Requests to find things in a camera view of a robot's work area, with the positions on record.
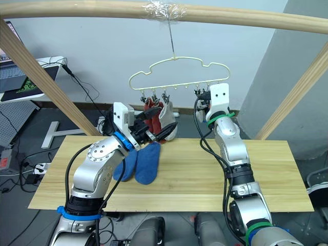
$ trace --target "clear tape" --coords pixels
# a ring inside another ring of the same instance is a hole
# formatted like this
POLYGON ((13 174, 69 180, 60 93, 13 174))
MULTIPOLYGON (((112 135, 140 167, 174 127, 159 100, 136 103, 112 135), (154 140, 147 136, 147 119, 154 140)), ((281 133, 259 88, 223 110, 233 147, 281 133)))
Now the clear tape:
POLYGON ((186 8, 182 8, 178 4, 166 4, 160 1, 149 1, 149 3, 143 7, 147 12, 147 19, 155 19, 158 21, 178 21, 186 14, 186 8))

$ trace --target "red sock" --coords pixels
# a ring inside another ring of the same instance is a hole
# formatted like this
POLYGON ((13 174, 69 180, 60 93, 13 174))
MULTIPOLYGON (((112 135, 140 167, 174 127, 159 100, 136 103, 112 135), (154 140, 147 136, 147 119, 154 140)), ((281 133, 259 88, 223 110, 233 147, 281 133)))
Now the red sock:
MULTIPOLYGON (((150 97, 148 97, 143 109, 146 111, 146 110, 150 109, 153 105, 154 105, 154 103, 153 103, 152 99, 150 97)), ((154 129, 153 129, 153 124, 152 124, 152 119, 145 119, 145 123, 149 127, 149 131, 153 132, 154 129)))
MULTIPOLYGON (((163 103, 161 101, 159 102, 158 107, 163 108, 163 103)), ((159 118, 158 118, 159 114, 160 114, 160 111, 152 118, 152 124, 153 124, 153 129, 154 129, 153 133, 155 133, 156 135, 158 133, 160 133, 162 130, 162 128, 160 126, 159 118)))

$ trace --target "wooden rod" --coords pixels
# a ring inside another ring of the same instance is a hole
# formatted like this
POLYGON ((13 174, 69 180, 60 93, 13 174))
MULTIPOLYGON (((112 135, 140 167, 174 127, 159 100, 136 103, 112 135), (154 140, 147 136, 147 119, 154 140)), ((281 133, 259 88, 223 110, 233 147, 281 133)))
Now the wooden rod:
POLYGON ((100 136, 96 128, 39 65, 3 19, 0 19, 0 48, 80 129, 89 136, 100 136))
MULTIPOLYGON (((115 17, 150 18, 144 6, 150 2, 53 1, 0 4, 2 18, 115 17)), ((179 4, 185 8, 182 22, 267 27, 328 34, 328 19, 268 11, 179 4)))
POLYGON ((291 112, 291 110, 301 101, 311 87, 328 69, 328 42, 324 45, 320 53, 314 59, 312 64, 302 75, 290 93, 282 101, 270 119, 258 132, 256 139, 266 139, 282 122, 282 120, 291 112))

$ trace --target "wooden board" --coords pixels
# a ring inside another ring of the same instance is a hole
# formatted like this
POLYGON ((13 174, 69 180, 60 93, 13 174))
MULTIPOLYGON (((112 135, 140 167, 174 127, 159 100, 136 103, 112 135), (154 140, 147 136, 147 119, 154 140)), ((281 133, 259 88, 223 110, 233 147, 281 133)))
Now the wooden board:
MULTIPOLYGON (((150 2, 126 1, 43 1, 0 5, 3 18, 25 17, 115 17, 155 18, 145 11, 150 2)), ((328 34, 328 19, 252 9, 222 8, 177 3, 169 8, 181 22, 219 23, 268 27, 328 34)))
POLYGON ((323 46, 320 53, 313 60, 306 72, 294 85, 286 98, 282 101, 276 111, 257 133, 256 139, 266 139, 277 126, 285 119, 292 109, 302 100, 312 86, 328 69, 328 42, 323 46))
POLYGON ((42 90, 64 113, 87 135, 100 136, 92 123, 74 105, 68 96, 59 88, 49 74, 39 65, 36 59, 25 48, 23 43, 0 18, 0 48, 15 64, 42 90))
MULTIPOLYGON (((67 163, 81 147, 104 137, 67 136, 37 189, 29 208, 56 209, 65 203, 67 163)), ((286 141, 244 141, 252 168, 271 212, 312 211, 301 176, 286 141)), ((134 178, 119 184, 106 211, 222 211, 223 173, 198 139, 180 138, 161 146, 155 181, 147 186, 134 178)), ((74 171, 85 159, 79 155, 74 171)), ((112 181, 109 190, 116 181, 112 181)))

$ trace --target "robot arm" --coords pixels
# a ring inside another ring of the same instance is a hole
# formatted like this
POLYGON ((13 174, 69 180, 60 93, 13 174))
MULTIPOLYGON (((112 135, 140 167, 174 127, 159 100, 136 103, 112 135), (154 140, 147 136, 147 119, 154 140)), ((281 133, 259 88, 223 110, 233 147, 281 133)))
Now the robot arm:
POLYGON ((239 127, 229 117, 229 85, 212 85, 209 92, 198 93, 198 98, 202 100, 202 109, 207 111, 206 122, 214 131, 227 165, 225 175, 232 180, 230 196, 234 200, 229 208, 234 233, 238 237, 245 236, 246 241, 250 239, 252 245, 302 245, 285 230, 272 226, 271 214, 254 179, 239 127))
POLYGON ((120 132, 90 145, 87 157, 77 168, 73 186, 56 228, 48 241, 49 246, 94 246, 96 223, 101 217, 104 196, 112 173, 133 149, 151 141, 160 141, 176 127, 176 122, 166 126, 158 135, 148 131, 143 120, 151 118, 160 108, 154 107, 134 119, 134 110, 122 103, 114 103, 114 123, 120 132))

